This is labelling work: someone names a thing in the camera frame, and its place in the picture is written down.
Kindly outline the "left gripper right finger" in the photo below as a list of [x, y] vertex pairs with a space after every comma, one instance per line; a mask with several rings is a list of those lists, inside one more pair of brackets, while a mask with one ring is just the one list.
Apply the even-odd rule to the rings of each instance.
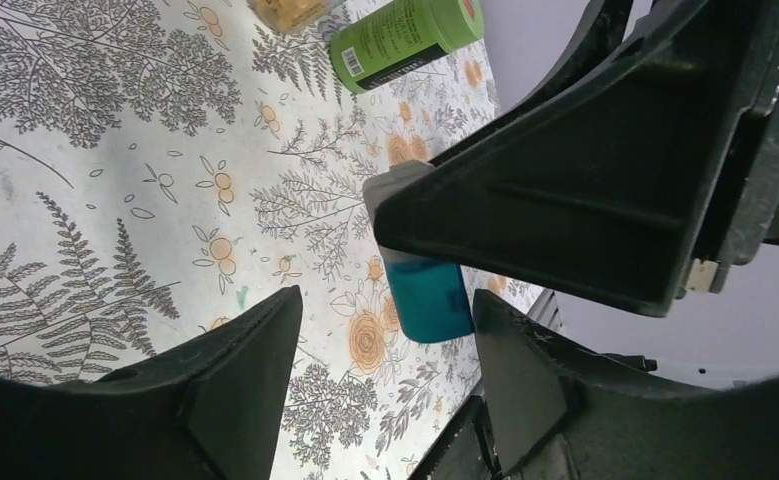
[[779, 376], [709, 389], [658, 377], [473, 300], [500, 464], [523, 479], [779, 479]]

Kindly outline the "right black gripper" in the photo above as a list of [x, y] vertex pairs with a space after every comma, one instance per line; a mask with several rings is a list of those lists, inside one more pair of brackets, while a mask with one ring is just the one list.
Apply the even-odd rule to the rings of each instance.
[[779, 1], [757, 2], [735, 90], [753, 90], [735, 117], [680, 291], [720, 292], [734, 266], [779, 247]]

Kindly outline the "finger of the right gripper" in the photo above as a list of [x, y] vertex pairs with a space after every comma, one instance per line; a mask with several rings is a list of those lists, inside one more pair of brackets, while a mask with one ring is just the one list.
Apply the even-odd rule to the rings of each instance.
[[437, 154], [438, 166], [588, 74], [633, 31], [651, 1], [484, 1], [484, 40], [502, 112]]
[[377, 242], [666, 315], [753, 97], [757, 2], [654, 2], [588, 74], [383, 201]]

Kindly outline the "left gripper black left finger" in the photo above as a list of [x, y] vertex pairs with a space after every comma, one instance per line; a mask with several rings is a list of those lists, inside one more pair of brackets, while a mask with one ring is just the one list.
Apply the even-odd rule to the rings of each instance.
[[0, 479], [266, 479], [303, 314], [280, 289], [94, 382], [0, 378]]

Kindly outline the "green pill bottle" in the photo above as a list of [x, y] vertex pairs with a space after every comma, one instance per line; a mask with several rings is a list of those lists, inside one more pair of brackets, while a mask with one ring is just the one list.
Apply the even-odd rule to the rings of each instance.
[[361, 94], [483, 37], [478, 0], [396, 0], [335, 34], [329, 56], [341, 84]]

